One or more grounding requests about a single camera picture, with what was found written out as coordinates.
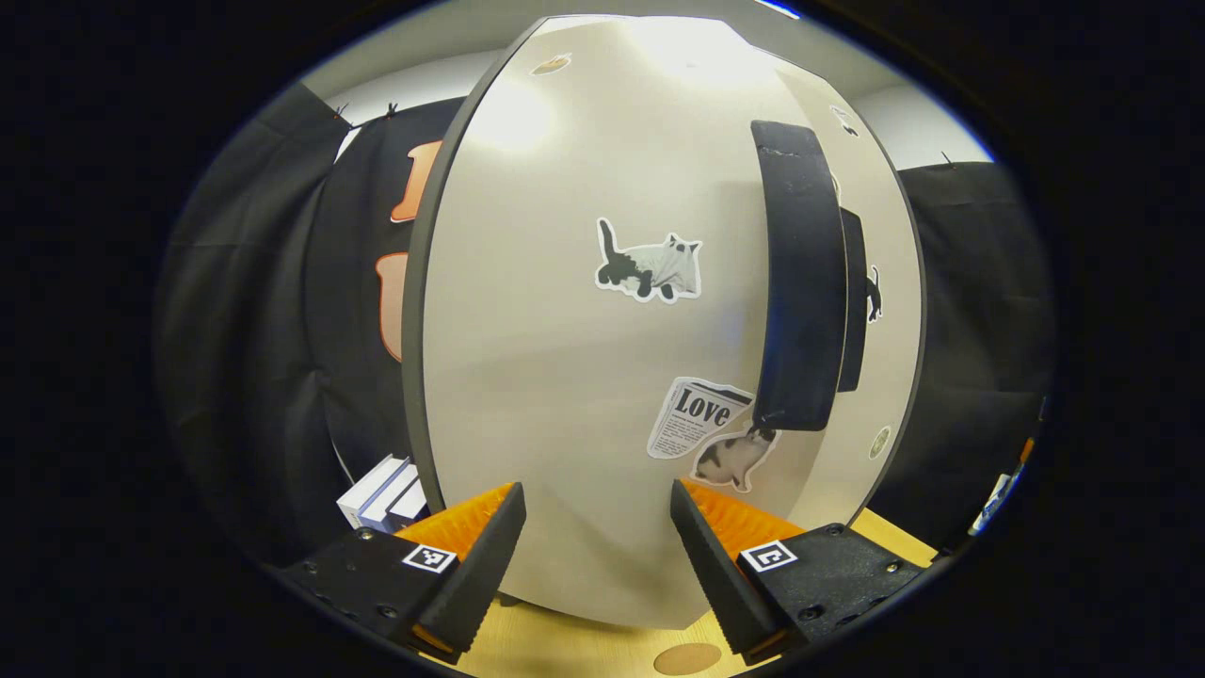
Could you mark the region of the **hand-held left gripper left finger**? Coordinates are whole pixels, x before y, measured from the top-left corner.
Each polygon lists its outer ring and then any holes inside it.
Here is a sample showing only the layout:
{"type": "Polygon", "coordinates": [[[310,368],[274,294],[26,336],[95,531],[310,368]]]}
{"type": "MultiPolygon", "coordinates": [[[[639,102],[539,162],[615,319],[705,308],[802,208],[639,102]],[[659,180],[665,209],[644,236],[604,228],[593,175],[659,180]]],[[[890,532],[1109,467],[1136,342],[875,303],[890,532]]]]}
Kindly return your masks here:
{"type": "Polygon", "coordinates": [[[470,652],[527,520],[521,482],[396,532],[357,527],[280,571],[343,626],[399,652],[455,665],[470,652]]]}

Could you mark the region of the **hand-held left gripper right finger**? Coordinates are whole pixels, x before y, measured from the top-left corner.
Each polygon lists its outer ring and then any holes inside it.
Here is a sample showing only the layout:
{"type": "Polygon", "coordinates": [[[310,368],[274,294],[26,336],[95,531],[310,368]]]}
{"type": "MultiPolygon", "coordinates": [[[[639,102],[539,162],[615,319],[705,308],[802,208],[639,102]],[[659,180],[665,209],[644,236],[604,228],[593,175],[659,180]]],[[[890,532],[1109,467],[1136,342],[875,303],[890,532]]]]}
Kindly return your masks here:
{"type": "Polygon", "coordinates": [[[672,482],[670,518],[729,648],[748,665],[830,645],[924,571],[841,523],[797,527],[696,481],[672,482]]]}

